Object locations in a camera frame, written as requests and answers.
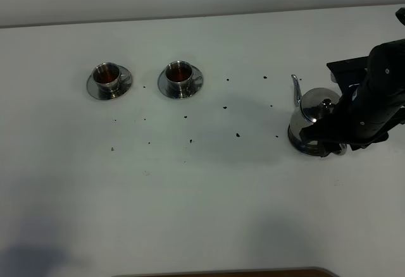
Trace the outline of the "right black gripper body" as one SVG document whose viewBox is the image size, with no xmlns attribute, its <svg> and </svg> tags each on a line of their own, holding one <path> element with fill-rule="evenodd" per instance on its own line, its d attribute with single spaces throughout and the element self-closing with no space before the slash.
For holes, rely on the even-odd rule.
<svg viewBox="0 0 405 277">
<path fill-rule="evenodd" d="M 404 105 L 404 40 L 375 46 L 364 80 L 344 95 L 348 104 L 339 121 L 349 131 L 381 130 Z"/>
</svg>

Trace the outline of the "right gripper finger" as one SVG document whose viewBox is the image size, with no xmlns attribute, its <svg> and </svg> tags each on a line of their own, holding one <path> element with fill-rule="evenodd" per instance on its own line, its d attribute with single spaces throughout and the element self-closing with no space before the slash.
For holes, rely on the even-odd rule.
<svg viewBox="0 0 405 277">
<path fill-rule="evenodd" d="M 346 144 L 351 147 L 352 151 L 365 149 L 371 144 L 384 142 L 388 139 L 389 134 L 386 130 L 368 130 L 355 133 L 354 131 L 346 131 L 348 136 Z"/>
<path fill-rule="evenodd" d="M 355 144 L 358 139 L 354 138 L 343 122 L 328 117 L 316 121 L 299 132 L 303 142 L 316 142 L 320 150 L 320 157 L 327 157 L 329 154 L 342 156 L 346 153 L 349 145 L 353 151 L 361 148 Z"/>
</svg>

